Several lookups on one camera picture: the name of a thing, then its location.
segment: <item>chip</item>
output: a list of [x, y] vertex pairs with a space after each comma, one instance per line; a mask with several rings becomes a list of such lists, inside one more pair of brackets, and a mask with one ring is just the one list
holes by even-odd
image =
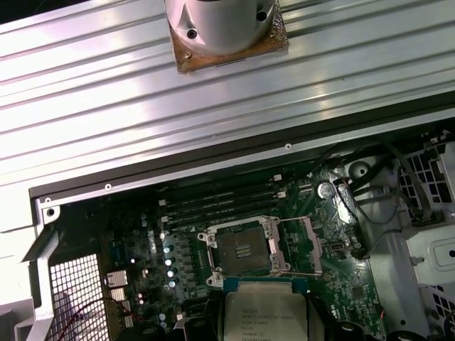
[[362, 298], [364, 296], [362, 286], [353, 286], [350, 290], [352, 291], [354, 298]]
[[217, 235], [223, 273], [239, 276], [270, 270], [269, 250], [262, 227]]

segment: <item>mesh vent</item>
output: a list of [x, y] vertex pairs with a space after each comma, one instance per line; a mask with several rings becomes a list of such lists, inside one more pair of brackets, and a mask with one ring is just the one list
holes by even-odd
[[[430, 198], [435, 204], [453, 202], [449, 187], [447, 186], [446, 177], [439, 171], [436, 161], [431, 161], [425, 152], [419, 152], [417, 155], [408, 156], [407, 160], [411, 164], [421, 183], [428, 185]], [[402, 191], [407, 195], [416, 207], [420, 207], [411, 178], [403, 170], [400, 176], [400, 185]]]
[[[50, 268], [54, 321], [47, 341], [58, 341], [69, 319], [84, 305], [102, 297], [96, 255], [67, 261]], [[75, 316], [62, 341], [109, 341], [104, 301], [86, 307]]]
[[[451, 302], [446, 296], [444, 296], [444, 290], [439, 289], [441, 288], [440, 286], [437, 288], [438, 291], [433, 290], [433, 301], [438, 315], [441, 316], [442, 319], [445, 319], [452, 310], [455, 310], [455, 303]], [[451, 317], [450, 323], [452, 328], [455, 327], [455, 316]]]

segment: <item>red wire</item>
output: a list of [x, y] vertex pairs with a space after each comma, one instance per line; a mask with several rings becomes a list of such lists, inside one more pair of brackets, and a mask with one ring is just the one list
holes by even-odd
[[66, 330], [74, 323], [76, 317], [79, 315], [79, 313], [81, 311], [83, 311], [84, 309], [90, 307], [92, 304], [96, 303], [96, 302], [100, 302], [100, 301], [112, 301], [114, 303], [116, 303], [118, 306], [120, 306], [124, 311], [126, 311], [132, 318], [136, 319], [136, 320], [144, 320], [143, 318], [139, 317], [139, 316], [136, 316], [135, 314], [133, 314], [133, 312], [131, 312], [130, 310], [126, 309], [123, 304], [119, 301], [116, 301], [115, 299], [113, 298], [110, 298], [110, 297], [102, 297], [102, 298], [98, 298], [97, 300], [93, 300], [93, 301], [90, 301], [89, 303], [83, 305], [81, 308], [79, 308], [69, 319], [68, 323], [66, 324], [66, 326], [63, 328], [61, 334], [60, 334], [60, 337], [58, 338], [57, 341], [62, 341], [63, 340], [63, 337], [65, 336], [65, 332]]

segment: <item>ridged aluminum surface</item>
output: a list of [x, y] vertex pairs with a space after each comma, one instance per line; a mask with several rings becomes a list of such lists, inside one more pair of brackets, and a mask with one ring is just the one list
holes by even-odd
[[162, 3], [0, 26], [0, 194], [455, 88], [453, 0], [282, 0], [288, 53], [186, 76]]

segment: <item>cpu socket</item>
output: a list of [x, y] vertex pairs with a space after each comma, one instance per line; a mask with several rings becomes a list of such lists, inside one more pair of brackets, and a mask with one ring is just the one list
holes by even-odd
[[224, 276], [249, 276], [287, 271], [279, 249], [279, 219], [259, 216], [214, 225], [198, 234], [207, 244], [212, 276], [207, 285], [223, 287]]

